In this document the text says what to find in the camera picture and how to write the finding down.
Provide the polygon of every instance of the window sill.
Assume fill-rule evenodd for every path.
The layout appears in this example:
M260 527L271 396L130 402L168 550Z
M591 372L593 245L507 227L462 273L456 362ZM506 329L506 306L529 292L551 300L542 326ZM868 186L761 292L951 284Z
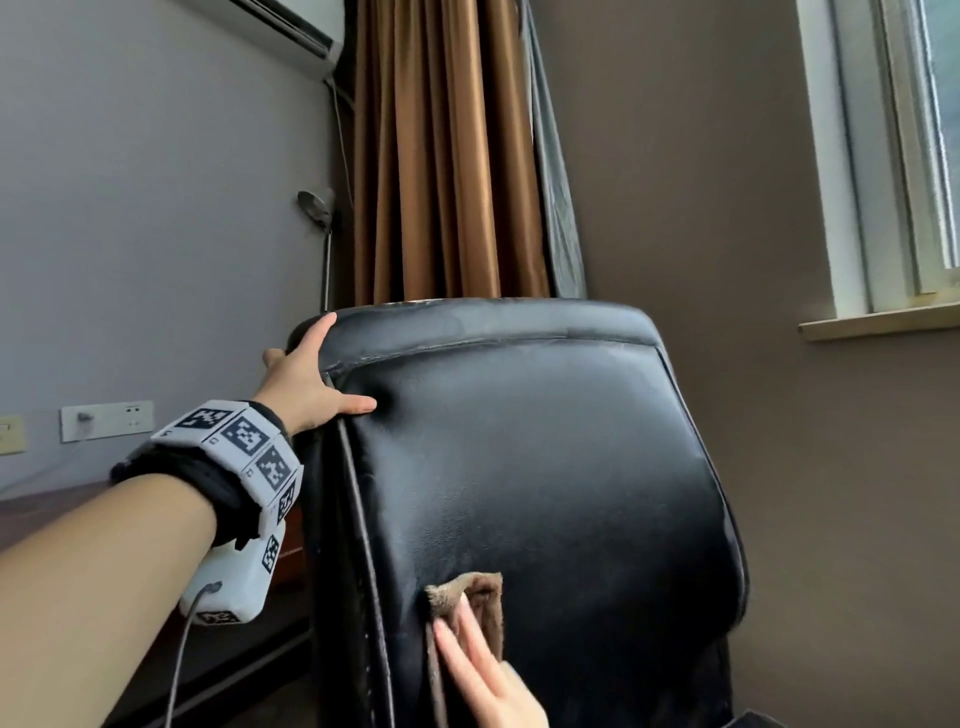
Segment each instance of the window sill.
M811 321L800 324L800 333L807 341L834 341L941 328L960 328L960 302L881 311L849 319Z

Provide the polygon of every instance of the leather upholstery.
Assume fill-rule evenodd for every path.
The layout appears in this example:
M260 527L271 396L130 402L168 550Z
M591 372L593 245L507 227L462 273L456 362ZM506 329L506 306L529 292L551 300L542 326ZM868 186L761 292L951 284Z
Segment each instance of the leather upholstery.
M378 399L298 441L325 725L432 724L422 591L465 571L503 572L505 656L552 726L731 719L745 561L643 313L353 308L321 369Z

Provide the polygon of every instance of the wrist-mounted device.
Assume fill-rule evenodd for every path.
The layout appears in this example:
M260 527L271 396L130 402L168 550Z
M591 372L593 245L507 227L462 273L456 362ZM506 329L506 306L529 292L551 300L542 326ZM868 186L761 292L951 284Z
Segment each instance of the wrist-mounted device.
M219 582L204 594L195 623L256 617L303 479L283 422L258 402L210 400L158 430L111 475L119 482L146 473L189 483L217 516L214 548L180 598L180 612L187 616L200 591Z

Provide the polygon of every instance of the air conditioner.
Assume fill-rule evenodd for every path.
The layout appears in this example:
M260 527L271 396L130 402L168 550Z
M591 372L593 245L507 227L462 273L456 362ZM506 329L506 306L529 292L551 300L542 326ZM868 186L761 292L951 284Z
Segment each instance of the air conditioner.
M318 81L344 49L344 0L181 0Z

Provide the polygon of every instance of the brown wall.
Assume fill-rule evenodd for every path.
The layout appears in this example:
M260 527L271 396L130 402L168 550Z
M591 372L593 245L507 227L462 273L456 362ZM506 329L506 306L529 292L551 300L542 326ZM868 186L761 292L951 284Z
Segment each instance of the brown wall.
M593 298L660 327L739 520L742 703L960 724L960 331L827 345L792 0L535 0Z

